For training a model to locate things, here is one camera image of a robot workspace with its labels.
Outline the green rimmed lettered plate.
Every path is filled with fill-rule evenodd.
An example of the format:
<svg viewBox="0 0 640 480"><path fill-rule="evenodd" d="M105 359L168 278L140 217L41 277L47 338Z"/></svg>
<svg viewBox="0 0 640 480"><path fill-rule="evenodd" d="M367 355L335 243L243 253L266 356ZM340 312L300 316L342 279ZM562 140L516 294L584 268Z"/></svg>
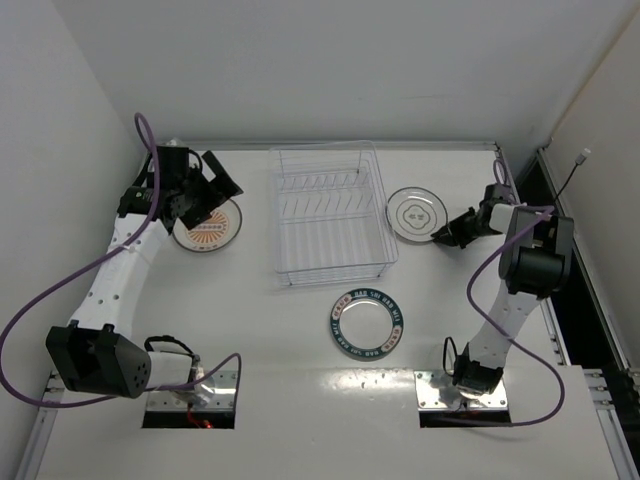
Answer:
<svg viewBox="0 0 640 480"><path fill-rule="evenodd" d="M344 293L329 314L329 332L344 355L361 362L387 357L400 343L405 328L399 304L373 288Z"/></svg>

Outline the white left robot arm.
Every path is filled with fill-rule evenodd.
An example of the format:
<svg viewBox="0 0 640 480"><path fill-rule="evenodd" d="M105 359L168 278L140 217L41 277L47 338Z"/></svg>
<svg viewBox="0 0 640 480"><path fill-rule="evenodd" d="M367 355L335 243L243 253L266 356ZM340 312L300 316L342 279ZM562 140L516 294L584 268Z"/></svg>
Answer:
<svg viewBox="0 0 640 480"><path fill-rule="evenodd" d="M159 179L136 179L122 195L108 259L67 326L53 327L46 348L74 392L137 398L148 389L193 389L198 356L151 351L131 339L134 314L154 258L175 224L193 229L242 189L215 154L160 146Z"/></svg>

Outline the white plate with dark rim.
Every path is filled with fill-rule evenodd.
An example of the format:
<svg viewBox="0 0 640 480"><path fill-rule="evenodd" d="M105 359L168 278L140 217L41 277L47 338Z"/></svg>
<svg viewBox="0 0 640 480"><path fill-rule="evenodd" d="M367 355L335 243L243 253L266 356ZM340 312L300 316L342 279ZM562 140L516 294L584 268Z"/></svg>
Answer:
<svg viewBox="0 0 640 480"><path fill-rule="evenodd" d="M449 215L444 202L422 187L404 187L387 200L386 219L395 235L411 244L428 244Z"/></svg>

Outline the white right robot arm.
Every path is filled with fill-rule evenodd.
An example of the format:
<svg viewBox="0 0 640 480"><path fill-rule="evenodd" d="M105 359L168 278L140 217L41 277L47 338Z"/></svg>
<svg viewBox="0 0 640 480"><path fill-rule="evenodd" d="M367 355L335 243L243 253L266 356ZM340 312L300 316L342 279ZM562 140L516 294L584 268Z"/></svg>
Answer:
<svg viewBox="0 0 640 480"><path fill-rule="evenodd" d="M485 324L454 361L452 383L462 391L484 395L496 389L525 320L569 278L574 220L545 210L511 204L508 189L495 183L485 188L477 209L469 208L432 235L436 244L461 249L481 237L505 236L496 299Z"/></svg>

